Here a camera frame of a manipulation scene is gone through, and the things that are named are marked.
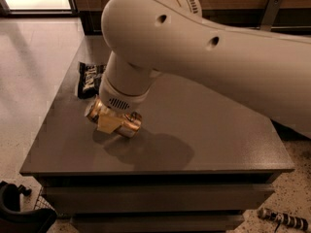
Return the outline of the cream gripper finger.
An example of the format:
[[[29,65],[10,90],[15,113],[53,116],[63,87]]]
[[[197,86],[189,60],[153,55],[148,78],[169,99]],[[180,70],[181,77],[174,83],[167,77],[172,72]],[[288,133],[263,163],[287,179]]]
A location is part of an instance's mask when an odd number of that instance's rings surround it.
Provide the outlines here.
[[[120,114],[104,108],[99,113],[97,129],[101,132],[111,134],[122,126],[123,117]]]

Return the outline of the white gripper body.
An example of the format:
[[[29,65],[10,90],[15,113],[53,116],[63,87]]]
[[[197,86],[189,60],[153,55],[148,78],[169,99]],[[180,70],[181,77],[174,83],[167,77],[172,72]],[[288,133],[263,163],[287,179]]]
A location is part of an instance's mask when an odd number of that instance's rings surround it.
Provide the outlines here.
[[[142,95],[125,95],[114,88],[106,75],[102,76],[99,88],[99,98],[109,109],[120,114],[130,114],[136,111],[147,98],[149,91]]]

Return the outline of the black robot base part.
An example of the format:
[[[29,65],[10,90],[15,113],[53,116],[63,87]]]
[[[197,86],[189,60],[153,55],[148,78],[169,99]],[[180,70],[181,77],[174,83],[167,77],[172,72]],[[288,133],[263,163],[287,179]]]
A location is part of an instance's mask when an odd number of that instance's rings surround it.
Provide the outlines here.
[[[30,189],[13,183],[0,183],[0,233],[47,233],[57,215],[53,209],[20,210],[20,195]]]

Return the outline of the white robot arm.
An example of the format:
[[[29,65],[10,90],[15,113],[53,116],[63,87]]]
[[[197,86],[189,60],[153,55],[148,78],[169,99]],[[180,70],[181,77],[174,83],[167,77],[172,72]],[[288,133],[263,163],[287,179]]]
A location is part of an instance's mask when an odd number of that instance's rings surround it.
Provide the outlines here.
[[[161,73],[201,83],[311,137],[311,42],[203,18],[198,0],[110,0],[100,99],[133,112]]]

